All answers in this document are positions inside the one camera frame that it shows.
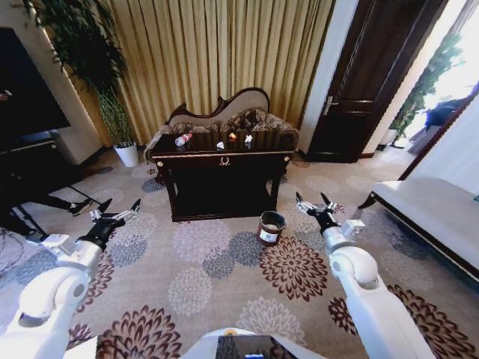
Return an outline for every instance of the sofa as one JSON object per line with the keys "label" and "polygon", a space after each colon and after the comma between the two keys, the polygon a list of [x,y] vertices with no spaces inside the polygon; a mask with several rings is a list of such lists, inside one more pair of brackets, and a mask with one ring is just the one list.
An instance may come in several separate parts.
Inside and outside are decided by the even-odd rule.
{"label": "sofa", "polygon": [[381,203],[466,274],[479,280],[479,202],[438,178],[378,182],[366,208]]}
{"label": "sofa", "polygon": [[193,114],[186,104],[179,105],[171,113],[167,123],[160,127],[144,151],[144,157],[154,162],[150,151],[164,134],[211,132],[219,141],[229,133],[253,134],[265,143],[294,150],[299,131],[291,123],[269,113],[269,97],[261,88],[245,88],[230,99],[218,98],[218,106],[211,114]]}

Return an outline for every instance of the water bottle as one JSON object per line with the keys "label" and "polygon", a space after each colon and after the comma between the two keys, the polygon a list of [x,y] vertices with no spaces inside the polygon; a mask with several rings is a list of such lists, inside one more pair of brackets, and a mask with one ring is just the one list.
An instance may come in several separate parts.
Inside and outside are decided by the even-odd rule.
{"label": "water bottle", "polygon": [[174,143],[178,146],[181,147],[183,146],[186,142],[189,141],[189,139],[192,137],[191,133],[185,133],[183,136],[180,136],[176,140],[174,140]]}

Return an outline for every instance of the wooden door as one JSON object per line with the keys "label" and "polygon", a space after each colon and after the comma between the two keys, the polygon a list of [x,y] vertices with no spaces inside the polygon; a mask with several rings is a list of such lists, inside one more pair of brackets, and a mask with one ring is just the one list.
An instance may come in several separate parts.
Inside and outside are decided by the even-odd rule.
{"label": "wooden door", "polygon": [[359,159],[445,4],[359,0],[308,159]]}

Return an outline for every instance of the white robotic arm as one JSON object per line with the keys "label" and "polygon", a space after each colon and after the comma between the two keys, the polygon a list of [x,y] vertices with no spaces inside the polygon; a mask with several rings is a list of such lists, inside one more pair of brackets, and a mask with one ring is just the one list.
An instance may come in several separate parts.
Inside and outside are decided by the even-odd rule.
{"label": "white robotic arm", "polygon": [[138,200],[130,211],[103,213],[110,203],[108,200],[91,213],[94,227],[76,242],[65,235],[53,235],[44,242],[58,256],[59,267],[40,274],[22,291],[19,309],[0,337],[3,355],[32,359],[64,356],[71,319],[97,272],[112,231],[133,219],[139,210]]}
{"label": "white robotic arm", "polygon": [[326,207],[305,202],[296,193],[297,208],[313,215],[321,226],[333,275],[347,295],[346,305],[370,358],[434,358],[407,309],[388,291],[379,276],[376,260],[356,246],[361,221],[342,226],[332,217],[335,203],[324,194]]}

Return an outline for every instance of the green plant outside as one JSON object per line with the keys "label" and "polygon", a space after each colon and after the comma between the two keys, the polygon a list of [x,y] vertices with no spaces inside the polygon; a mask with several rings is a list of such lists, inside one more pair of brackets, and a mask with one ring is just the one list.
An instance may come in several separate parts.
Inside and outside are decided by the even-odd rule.
{"label": "green plant outside", "polygon": [[102,0],[22,0],[36,25],[51,31],[53,61],[68,65],[71,75],[86,82],[100,101],[100,110],[115,146],[134,144],[123,106],[115,90],[126,61],[115,45],[115,26]]}
{"label": "green plant outside", "polygon": [[415,115],[424,109],[424,97],[436,91],[434,85],[440,75],[452,67],[452,59],[461,53],[462,50],[456,47],[459,39],[458,34],[447,34],[434,52],[426,69],[389,126],[389,129],[397,130],[394,141],[404,134],[404,130],[414,120]]}

